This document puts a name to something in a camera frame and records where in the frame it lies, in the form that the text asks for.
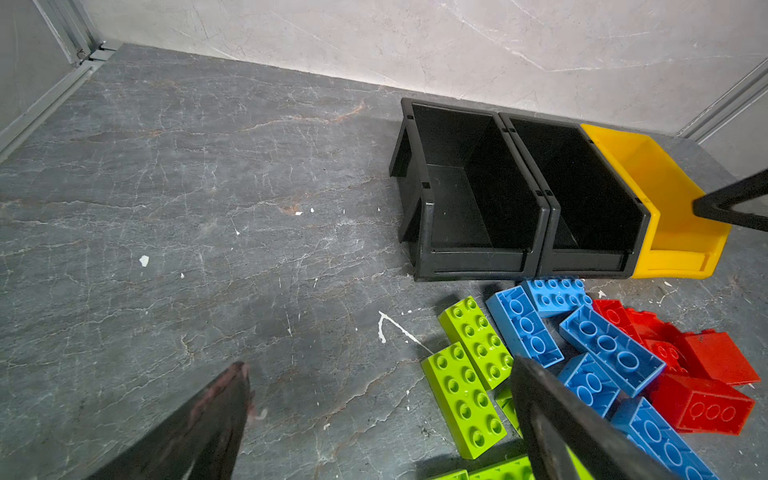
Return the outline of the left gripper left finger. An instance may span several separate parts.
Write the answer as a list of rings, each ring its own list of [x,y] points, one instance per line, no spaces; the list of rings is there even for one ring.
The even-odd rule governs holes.
[[[230,479],[248,420],[248,366],[231,364],[92,479]]]

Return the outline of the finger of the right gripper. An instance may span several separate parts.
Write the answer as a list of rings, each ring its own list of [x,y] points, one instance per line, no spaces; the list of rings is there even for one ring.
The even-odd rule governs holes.
[[[700,218],[766,232],[766,216],[735,210],[739,204],[767,195],[768,171],[763,170],[692,202],[693,213]]]

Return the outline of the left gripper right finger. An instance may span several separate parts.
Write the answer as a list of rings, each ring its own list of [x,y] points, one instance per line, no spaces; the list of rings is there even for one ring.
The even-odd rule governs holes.
[[[595,479],[674,479],[536,361],[516,359],[513,402],[537,479],[576,479],[574,453]]]

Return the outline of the red lego brick pile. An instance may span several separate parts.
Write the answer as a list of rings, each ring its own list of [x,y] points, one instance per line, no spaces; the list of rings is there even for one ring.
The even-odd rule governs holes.
[[[760,377],[728,333],[682,332],[618,300],[596,300],[593,308],[666,363],[642,395],[677,432],[741,434],[755,400],[737,387]]]

